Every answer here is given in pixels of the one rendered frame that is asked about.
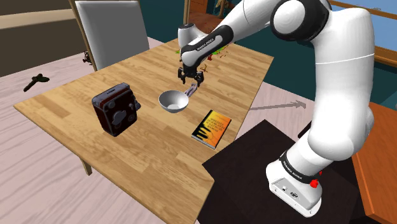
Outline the white grey bowl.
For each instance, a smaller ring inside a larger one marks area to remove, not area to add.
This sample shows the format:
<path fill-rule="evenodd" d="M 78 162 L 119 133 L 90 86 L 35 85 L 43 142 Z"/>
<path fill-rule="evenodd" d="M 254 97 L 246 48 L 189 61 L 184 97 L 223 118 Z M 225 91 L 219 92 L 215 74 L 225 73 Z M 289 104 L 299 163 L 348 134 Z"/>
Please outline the white grey bowl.
<path fill-rule="evenodd" d="M 187 107 L 189 97 L 184 92 L 168 90 L 159 95 L 158 101 L 164 110 L 178 113 Z"/>

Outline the green red flat thing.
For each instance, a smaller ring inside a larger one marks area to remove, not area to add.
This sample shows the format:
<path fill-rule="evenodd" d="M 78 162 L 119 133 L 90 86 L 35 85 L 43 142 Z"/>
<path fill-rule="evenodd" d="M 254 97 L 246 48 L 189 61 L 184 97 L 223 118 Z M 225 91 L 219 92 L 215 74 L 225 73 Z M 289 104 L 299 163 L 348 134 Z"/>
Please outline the green red flat thing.
<path fill-rule="evenodd" d="M 221 51 L 224 50 L 224 49 L 225 49 L 226 47 L 228 47 L 228 46 L 229 46 L 229 45 L 223 46 L 223 47 L 221 47 L 220 49 L 216 50 L 215 52 L 212 52 L 212 54 L 210 54 L 210 55 L 207 57 L 207 60 L 212 60 L 212 56 L 213 56 L 213 55 L 217 55 L 217 54 L 221 53 Z"/>

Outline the orange and black book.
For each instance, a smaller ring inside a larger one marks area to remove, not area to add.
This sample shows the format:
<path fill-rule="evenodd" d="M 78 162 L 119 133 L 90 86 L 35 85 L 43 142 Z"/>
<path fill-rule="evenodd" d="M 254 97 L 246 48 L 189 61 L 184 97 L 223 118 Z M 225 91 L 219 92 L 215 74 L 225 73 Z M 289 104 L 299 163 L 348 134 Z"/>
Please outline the orange and black book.
<path fill-rule="evenodd" d="M 210 110 L 192 132 L 192 138 L 215 150 L 231 121 L 231 118 Z"/>

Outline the brown wooden cabinet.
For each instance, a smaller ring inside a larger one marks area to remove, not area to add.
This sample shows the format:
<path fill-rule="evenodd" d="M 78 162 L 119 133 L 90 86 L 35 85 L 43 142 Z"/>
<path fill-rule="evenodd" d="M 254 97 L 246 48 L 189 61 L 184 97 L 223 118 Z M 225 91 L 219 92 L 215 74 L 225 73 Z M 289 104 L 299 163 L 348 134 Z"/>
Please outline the brown wooden cabinet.
<path fill-rule="evenodd" d="M 216 3 L 215 7 L 219 8 L 218 15 L 207 12 L 207 4 L 209 1 L 214 1 Z M 225 10 L 232 5 L 233 4 L 229 0 L 184 0 L 183 23 L 194 23 L 199 27 L 214 27 L 224 19 Z"/>

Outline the light wooden table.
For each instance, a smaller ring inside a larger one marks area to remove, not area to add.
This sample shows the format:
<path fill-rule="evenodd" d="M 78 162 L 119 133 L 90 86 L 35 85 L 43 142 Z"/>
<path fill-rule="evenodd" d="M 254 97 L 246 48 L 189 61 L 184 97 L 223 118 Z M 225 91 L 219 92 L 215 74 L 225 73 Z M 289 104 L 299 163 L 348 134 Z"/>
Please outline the light wooden table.
<path fill-rule="evenodd" d="M 167 224 L 194 224 L 214 183 L 203 164 L 216 152 L 192 132 L 216 111 L 231 119 L 217 150 L 232 143 L 273 58 L 228 45 L 201 65 L 205 80 L 188 106 L 170 113 L 160 106 L 160 94 L 191 84 L 177 76 L 178 48 L 169 41 L 15 108 Z M 113 137 L 103 131 L 92 98 L 122 82 L 141 108 L 137 121 Z"/>

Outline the dark robot stand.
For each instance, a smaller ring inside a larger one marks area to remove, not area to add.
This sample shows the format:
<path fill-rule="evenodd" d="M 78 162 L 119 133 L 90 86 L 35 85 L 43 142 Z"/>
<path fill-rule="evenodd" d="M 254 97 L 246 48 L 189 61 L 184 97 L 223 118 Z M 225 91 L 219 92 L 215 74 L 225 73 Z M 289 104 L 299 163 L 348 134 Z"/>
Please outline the dark robot stand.
<path fill-rule="evenodd" d="M 271 193 L 266 166 L 293 144 L 264 120 L 204 162 L 214 184 L 198 216 L 200 224 L 379 224 L 365 214 L 351 159 L 323 171 L 323 201 L 311 218 Z"/>

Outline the dark angular thing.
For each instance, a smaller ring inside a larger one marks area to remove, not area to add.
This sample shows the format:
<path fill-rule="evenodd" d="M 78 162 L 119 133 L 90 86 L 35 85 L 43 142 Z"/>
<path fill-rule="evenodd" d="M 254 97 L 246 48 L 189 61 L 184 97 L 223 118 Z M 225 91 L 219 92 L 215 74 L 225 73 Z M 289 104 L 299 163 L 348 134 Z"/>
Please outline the dark angular thing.
<path fill-rule="evenodd" d="M 37 82 L 48 82 L 50 79 L 39 73 L 37 76 L 32 77 L 32 81 L 23 89 L 24 92 L 28 91 Z"/>

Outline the wooden framed window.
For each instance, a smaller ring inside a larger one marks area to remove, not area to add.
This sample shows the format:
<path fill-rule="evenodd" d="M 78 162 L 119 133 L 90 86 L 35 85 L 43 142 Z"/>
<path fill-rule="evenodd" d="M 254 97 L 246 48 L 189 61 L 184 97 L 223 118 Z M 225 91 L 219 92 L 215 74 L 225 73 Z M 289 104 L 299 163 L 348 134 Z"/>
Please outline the wooden framed window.
<path fill-rule="evenodd" d="M 397 67 L 397 0 L 328 0 L 334 11 L 363 8 L 375 31 L 375 61 Z"/>

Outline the orange wooden furniture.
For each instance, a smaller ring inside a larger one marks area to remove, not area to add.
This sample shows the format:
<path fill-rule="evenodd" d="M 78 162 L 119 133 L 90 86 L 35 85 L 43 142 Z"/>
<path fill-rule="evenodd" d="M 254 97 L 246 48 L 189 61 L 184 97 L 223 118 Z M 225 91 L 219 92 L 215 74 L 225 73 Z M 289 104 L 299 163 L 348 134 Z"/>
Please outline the orange wooden furniture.
<path fill-rule="evenodd" d="M 362 149 L 352 156 L 365 214 L 397 224 L 397 111 L 371 102 L 375 122 Z"/>

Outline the grey chair with wooden frame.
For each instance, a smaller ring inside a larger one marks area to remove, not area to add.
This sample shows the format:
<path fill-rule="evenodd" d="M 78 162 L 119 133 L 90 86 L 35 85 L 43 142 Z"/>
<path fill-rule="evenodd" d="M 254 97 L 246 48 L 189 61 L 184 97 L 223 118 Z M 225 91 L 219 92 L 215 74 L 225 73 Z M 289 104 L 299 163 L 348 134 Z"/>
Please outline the grey chair with wooden frame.
<path fill-rule="evenodd" d="M 138 0 L 68 1 L 95 71 L 150 49 Z"/>

